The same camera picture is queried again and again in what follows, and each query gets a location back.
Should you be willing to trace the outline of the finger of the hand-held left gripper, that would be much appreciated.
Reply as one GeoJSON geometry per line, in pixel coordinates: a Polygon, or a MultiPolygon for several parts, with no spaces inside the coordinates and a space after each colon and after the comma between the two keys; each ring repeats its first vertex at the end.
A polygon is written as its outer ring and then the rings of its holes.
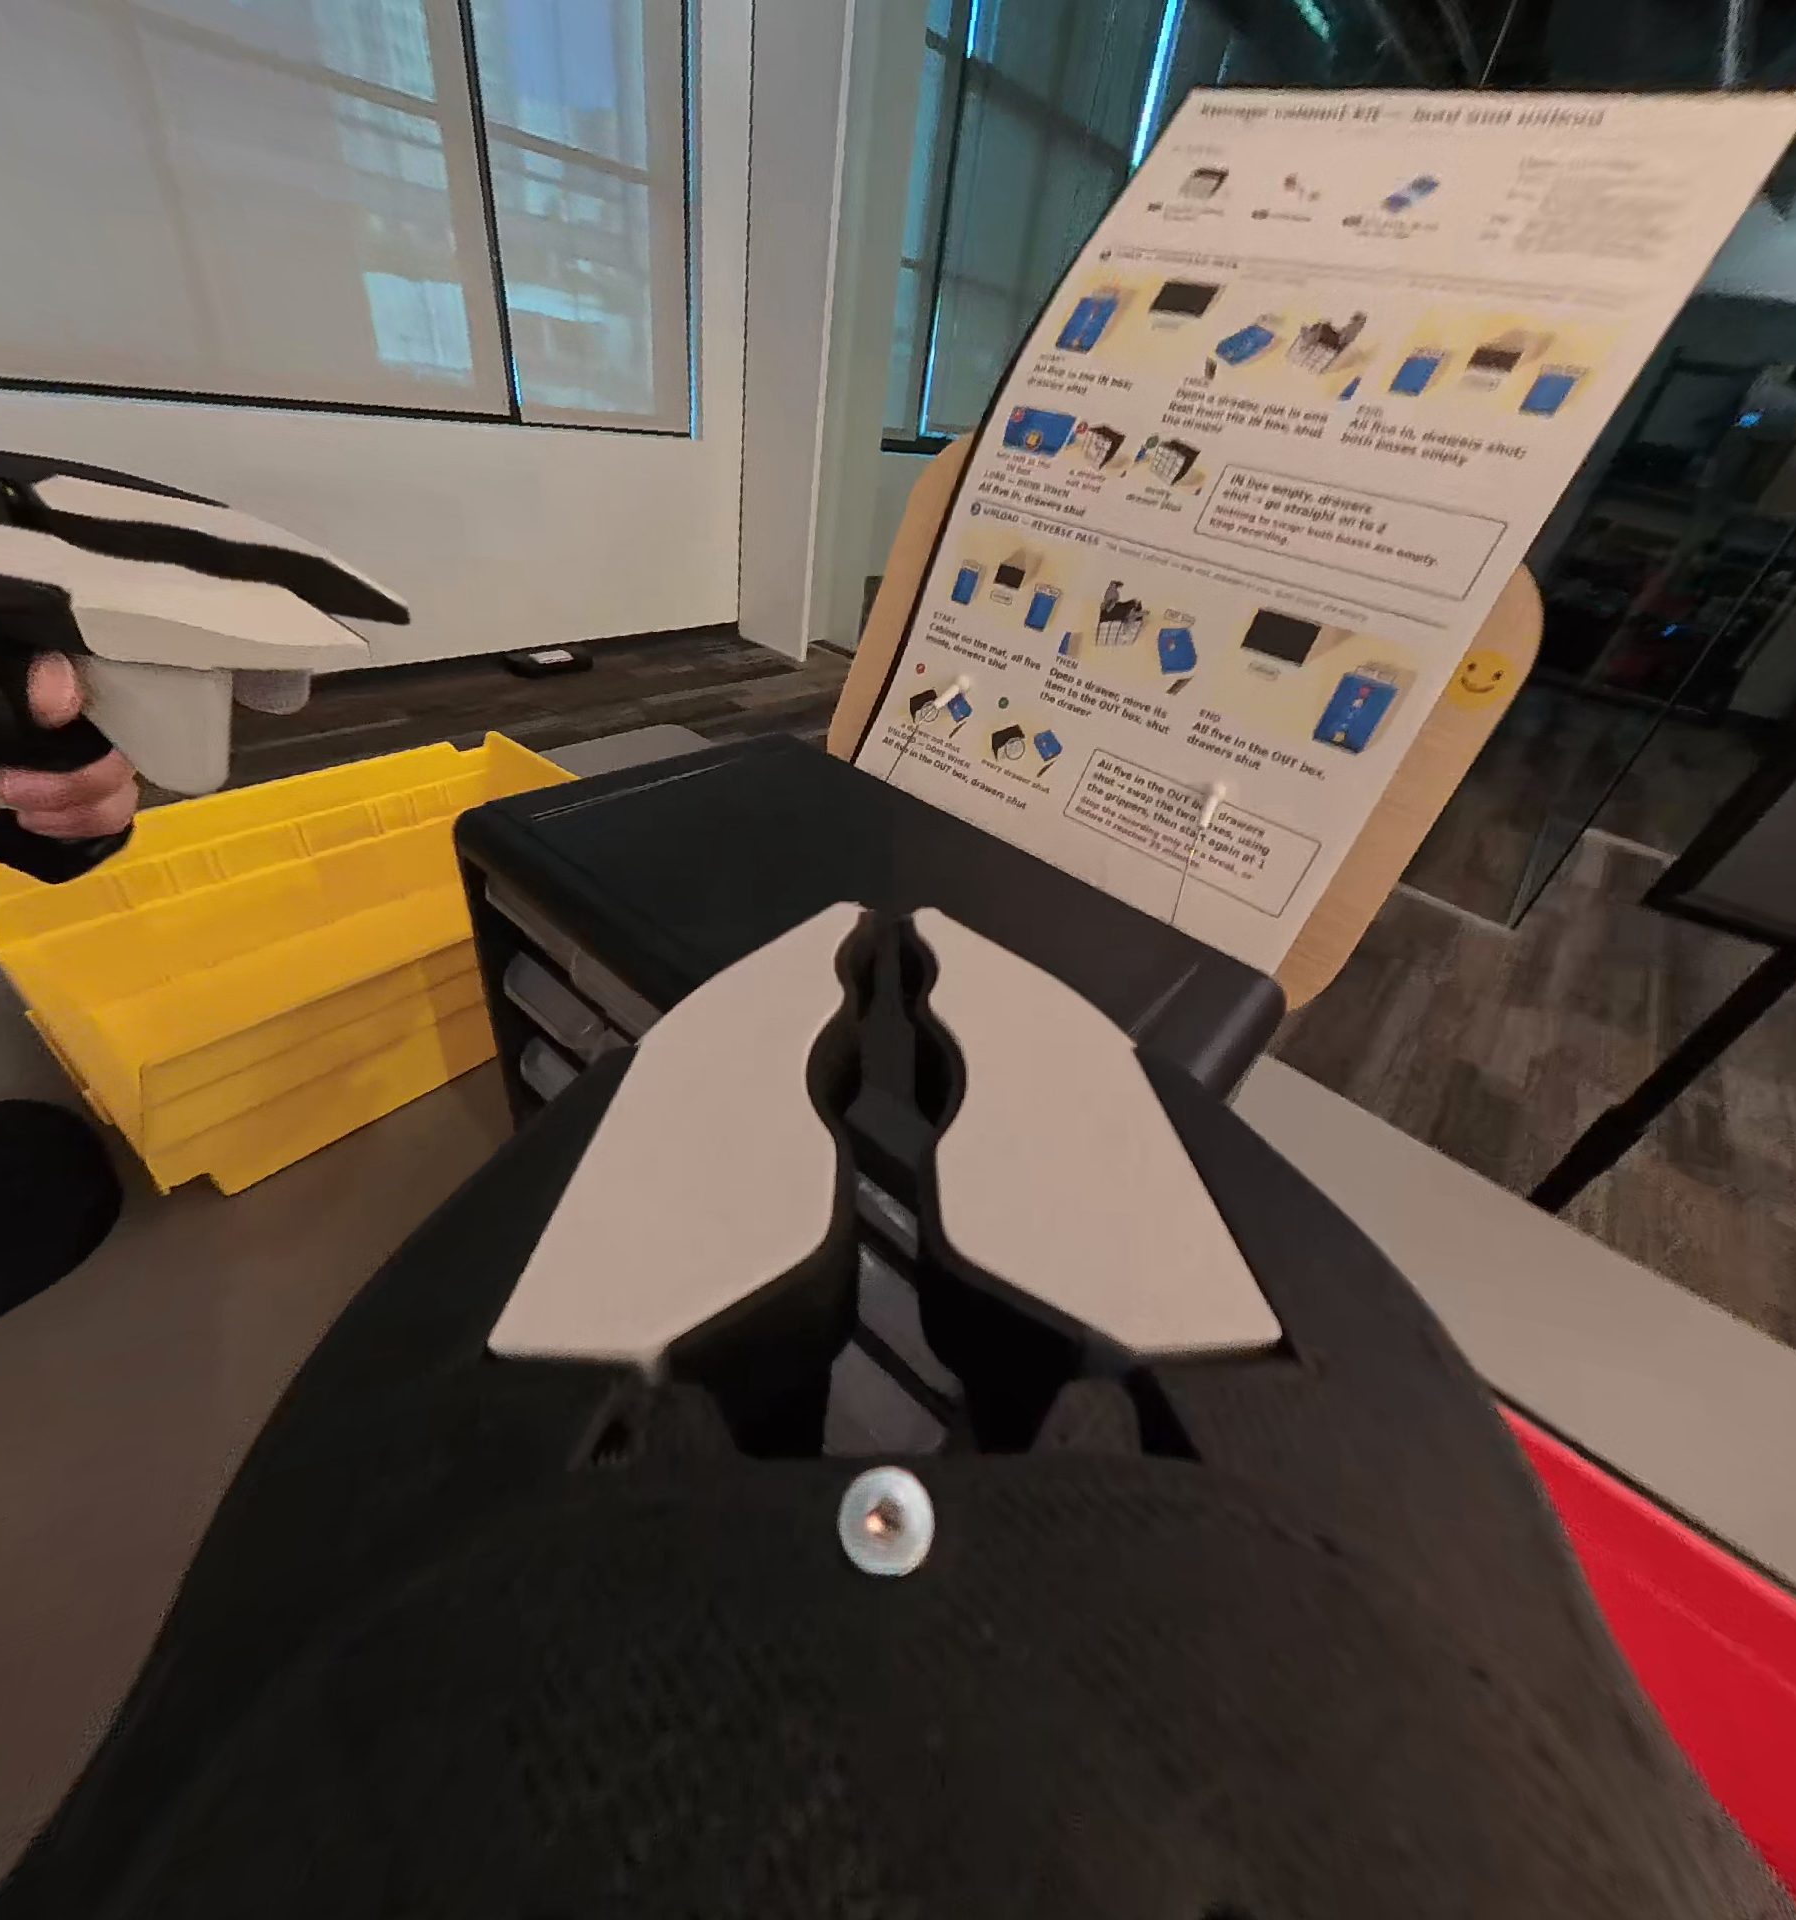
{"type": "Polygon", "coordinates": [[[54,536],[0,536],[0,576],[66,589],[96,658],[222,672],[358,672],[368,647],[279,585],[116,559],[54,536]]]}
{"type": "Polygon", "coordinates": [[[338,617],[410,624],[402,598],[315,540],[127,470],[0,448],[0,525],[110,559],[287,587],[338,617]]]}

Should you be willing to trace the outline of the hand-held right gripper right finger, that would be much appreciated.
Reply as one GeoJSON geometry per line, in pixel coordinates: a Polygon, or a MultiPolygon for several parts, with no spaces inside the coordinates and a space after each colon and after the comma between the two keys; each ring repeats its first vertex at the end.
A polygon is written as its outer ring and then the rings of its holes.
{"type": "Polygon", "coordinates": [[[1272,1354],[1278,1316],[1126,1032],[940,908],[893,932],[935,1257],[1126,1361],[1272,1354]]]}

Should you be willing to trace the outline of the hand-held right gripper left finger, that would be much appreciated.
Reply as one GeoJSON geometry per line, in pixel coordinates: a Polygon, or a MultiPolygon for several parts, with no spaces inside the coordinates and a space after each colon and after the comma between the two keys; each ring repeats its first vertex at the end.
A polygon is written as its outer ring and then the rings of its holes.
{"type": "Polygon", "coordinates": [[[809,1068],[842,1012],[837,901],[678,1001],[632,1050],[485,1345],[659,1378],[682,1338],[837,1225],[840,1146],[809,1068]]]}

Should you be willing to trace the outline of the yellow plastic bin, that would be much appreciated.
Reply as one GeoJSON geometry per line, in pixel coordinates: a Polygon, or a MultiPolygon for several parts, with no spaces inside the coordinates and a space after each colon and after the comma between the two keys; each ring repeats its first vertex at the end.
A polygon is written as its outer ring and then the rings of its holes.
{"type": "Polygon", "coordinates": [[[496,1051],[455,820],[571,773],[489,733],[142,808],[96,875],[0,864],[0,973],[163,1193],[222,1193],[496,1051]]]}

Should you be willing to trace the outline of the black drawer cabinet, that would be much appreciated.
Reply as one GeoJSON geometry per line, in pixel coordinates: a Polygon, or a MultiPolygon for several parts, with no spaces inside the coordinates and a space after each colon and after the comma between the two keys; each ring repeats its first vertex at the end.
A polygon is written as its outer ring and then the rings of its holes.
{"type": "Polygon", "coordinates": [[[1205,1121],[1285,1012],[1271,975],[792,739],[482,802],[457,817],[455,851],[474,942],[510,923],[543,950],[585,950],[660,1017],[822,908],[865,909],[837,962],[842,1012],[809,1068],[840,1146],[837,1225],[786,1278],[686,1335],[659,1380],[705,1388],[745,1453],[814,1448],[823,1376],[862,1335],[856,1289],[878,1257],[911,1284],[918,1335],[957,1380],[953,1444],[1029,1448],[1076,1378],[1107,1378],[1118,1420],[1146,1430],[1163,1361],[1066,1338],[935,1257],[893,923],[940,908],[1107,1012],[1213,1201],[1205,1121]]]}

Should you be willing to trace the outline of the red plastic bin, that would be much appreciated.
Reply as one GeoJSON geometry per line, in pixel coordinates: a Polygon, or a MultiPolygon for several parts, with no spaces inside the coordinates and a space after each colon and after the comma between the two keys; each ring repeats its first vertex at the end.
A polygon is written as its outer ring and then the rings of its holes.
{"type": "Polygon", "coordinates": [[[1796,1898],[1796,1596],[1505,1406],[1660,1719],[1796,1898]]]}

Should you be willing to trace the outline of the person's left hand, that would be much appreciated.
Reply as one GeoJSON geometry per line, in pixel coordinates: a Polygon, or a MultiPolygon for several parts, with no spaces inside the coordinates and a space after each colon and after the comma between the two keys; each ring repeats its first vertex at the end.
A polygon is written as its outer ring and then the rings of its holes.
{"type": "MultiPolygon", "coordinates": [[[[83,714],[83,684],[72,658],[42,653],[26,668],[26,703],[41,727],[64,728],[83,714]]],[[[0,807],[48,839],[93,839],[133,828],[142,802],[135,766],[110,752],[72,773],[0,769],[0,807]]]]}

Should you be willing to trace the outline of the large office window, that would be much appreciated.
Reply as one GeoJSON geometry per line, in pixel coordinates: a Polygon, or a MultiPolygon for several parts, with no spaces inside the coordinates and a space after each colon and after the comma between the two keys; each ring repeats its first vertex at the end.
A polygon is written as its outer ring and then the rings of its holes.
{"type": "Polygon", "coordinates": [[[689,434],[686,3],[0,3],[0,383],[689,434]]]}

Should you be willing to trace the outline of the printed instruction sheet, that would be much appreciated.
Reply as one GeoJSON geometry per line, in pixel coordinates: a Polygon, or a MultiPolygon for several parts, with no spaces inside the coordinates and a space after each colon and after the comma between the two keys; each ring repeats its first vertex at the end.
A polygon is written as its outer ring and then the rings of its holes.
{"type": "Polygon", "coordinates": [[[1278,973],[1796,89],[1193,89],[999,377],[851,764],[1278,973]]]}

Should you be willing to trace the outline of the dark storage shelf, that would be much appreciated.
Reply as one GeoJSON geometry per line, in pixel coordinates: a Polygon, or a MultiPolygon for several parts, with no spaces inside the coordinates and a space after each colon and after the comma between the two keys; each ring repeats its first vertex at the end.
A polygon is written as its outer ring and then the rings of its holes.
{"type": "Polygon", "coordinates": [[[1796,613],[1796,362],[1669,356],[1539,598],[1543,684],[1726,720],[1796,613]]]}

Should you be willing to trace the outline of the narrow office window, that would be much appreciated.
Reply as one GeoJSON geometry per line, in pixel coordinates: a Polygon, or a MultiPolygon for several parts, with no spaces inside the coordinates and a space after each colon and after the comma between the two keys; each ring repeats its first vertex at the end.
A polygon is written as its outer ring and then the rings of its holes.
{"type": "Polygon", "coordinates": [[[881,447],[972,430],[1157,124],[1182,3],[930,3],[881,447]]]}

